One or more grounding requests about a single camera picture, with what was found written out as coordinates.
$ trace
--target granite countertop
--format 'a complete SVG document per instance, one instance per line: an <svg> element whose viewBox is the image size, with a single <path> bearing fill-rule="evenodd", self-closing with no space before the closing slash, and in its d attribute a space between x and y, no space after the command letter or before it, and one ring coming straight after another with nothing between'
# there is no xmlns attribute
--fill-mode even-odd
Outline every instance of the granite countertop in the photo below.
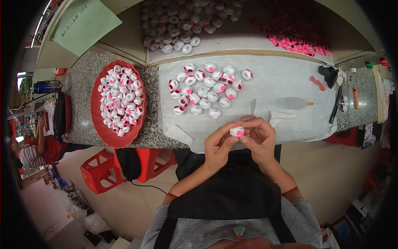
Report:
<svg viewBox="0 0 398 249"><path fill-rule="evenodd" d="M72 127L65 142L106 146L94 129L90 113L90 97L94 82L102 69L116 59L88 50L60 76L62 90L70 96ZM158 130L159 66L137 69L147 92L148 106L144 126L129 148L189 148L163 135Z"/></svg>
<svg viewBox="0 0 398 249"><path fill-rule="evenodd" d="M359 109L354 108L354 87L358 90ZM347 72L347 83L343 84L341 95L347 97L348 105L347 112L342 112L341 108L337 111L337 132L377 122L377 91L372 69L363 67L356 73Z"/></svg>
<svg viewBox="0 0 398 249"><path fill-rule="evenodd" d="M94 129L90 113L90 97L94 82L102 69L115 58L88 50L77 62L58 77L64 85L72 104L72 127L64 138L65 142L106 146ZM147 92L148 106L145 123L138 137L129 148L177 149L188 145L166 137L158 128L159 66L137 69ZM359 109L353 106L352 88L358 89ZM344 131L352 127L377 121L377 92L373 71L366 68L356 74L347 73L347 84L343 85L342 95L348 98L348 111L340 109L336 114L338 129Z"/></svg>

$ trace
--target black apron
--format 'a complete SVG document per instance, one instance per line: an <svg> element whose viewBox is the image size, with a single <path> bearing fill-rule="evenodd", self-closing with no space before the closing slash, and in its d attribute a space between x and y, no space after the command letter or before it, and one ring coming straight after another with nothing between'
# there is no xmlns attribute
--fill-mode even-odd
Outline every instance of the black apron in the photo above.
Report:
<svg viewBox="0 0 398 249"><path fill-rule="evenodd" d="M269 218L280 243L295 243L281 215L281 189L250 167L229 163L207 181L174 199L154 249L169 248L178 218Z"/></svg>

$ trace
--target red plastic tray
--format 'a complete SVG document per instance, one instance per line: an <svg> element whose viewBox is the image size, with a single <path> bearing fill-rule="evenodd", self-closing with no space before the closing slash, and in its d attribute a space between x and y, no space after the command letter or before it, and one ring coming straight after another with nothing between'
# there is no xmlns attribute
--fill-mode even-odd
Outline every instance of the red plastic tray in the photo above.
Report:
<svg viewBox="0 0 398 249"><path fill-rule="evenodd" d="M103 123L103 118L101 117L101 111L100 111L100 100L102 96L98 92L98 86L101 84L100 79L102 77L105 77L108 75L108 70L113 69L115 65L121 65L122 67L127 67L131 68L135 74L137 74L138 79L142 83L142 91L144 95L142 96L144 98L143 106L144 106L144 112L142 116L137 120L137 124L134 127L131 127L131 130L127 132L123 137L118 137L115 132L112 131L112 129L109 129L108 126L106 126ZM99 73L94 86L93 90L91 92L91 104L90 104L90 112L91 112L91 119L93 120L94 123L94 128L98 133L98 136L110 147L114 147L115 149L120 149L120 148L125 148L126 146L130 145L133 140L138 136L138 133L140 132L142 126L144 125L144 120L146 116L146 107L148 105L148 101L146 98L146 90L144 83L141 80L140 74L135 70L134 66L131 64L128 64L127 62L117 60L117 61L112 61L109 63L109 65L105 66L103 70Z"/></svg>

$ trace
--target gray t-shirt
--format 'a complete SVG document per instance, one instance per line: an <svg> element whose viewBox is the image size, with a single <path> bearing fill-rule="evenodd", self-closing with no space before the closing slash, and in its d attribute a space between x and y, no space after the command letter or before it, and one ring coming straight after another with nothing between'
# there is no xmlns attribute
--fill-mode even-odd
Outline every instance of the gray t-shirt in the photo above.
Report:
<svg viewBox="0 0 398 249"><path fill-rule="evenodd" d="M156 238L167 217L170 203L161 205L155 213L152 224L145 233L141 249L153 248ZM297 199L288 201L281 197L282 217L297 243L322 246L322 234L310 205ZM249 220L197 220L179 218L169 248L208 248L221 239L235 241L234 227L244 226L242 239L266 238L274 245L280 244L268 218Z"/></svg>

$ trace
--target orange lighter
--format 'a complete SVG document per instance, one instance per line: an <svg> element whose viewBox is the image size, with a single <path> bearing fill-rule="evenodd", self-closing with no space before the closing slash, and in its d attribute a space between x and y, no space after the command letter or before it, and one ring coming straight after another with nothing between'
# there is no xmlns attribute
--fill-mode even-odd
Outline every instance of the orange lighter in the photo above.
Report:
<svg viewBox="0 0 398 249"><path fill-rule="evenodd" d="M358 90L355 87L353 88L353 90L354 90L354 97L355 97L355 102L354 102L355 109L359 109Z"/></svg>

